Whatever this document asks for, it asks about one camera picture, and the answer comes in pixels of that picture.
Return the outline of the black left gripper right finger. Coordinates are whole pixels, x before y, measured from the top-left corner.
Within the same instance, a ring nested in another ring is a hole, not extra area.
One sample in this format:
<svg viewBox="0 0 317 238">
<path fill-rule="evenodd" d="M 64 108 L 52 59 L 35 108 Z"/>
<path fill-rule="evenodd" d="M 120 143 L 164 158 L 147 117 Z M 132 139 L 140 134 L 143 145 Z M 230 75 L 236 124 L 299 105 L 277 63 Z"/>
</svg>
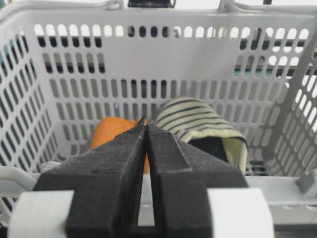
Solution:
<svg viewBox="0 0 317 238">
<path fill-rule="evenodd" d="M 147 125 L 147 150 L 155 226 L 164 238 L 210 238 L 212 217 L 207 189 L 247 188 L 241 171 Z"/>
</svg>

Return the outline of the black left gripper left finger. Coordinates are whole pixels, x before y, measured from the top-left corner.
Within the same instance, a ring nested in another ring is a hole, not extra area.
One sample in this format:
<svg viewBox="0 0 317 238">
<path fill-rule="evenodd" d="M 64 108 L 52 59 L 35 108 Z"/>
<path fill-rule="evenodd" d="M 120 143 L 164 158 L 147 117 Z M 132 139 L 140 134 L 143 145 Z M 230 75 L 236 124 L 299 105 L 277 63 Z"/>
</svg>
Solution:
<svg viewBox="0 0 317 238">
<path fill-rule="evenodd" d="M 146 129 L 139 124 L 40 175 L 35 191 L 74 191 L 69 238 L 119 238 L 137 225 Z"/>
</svg>

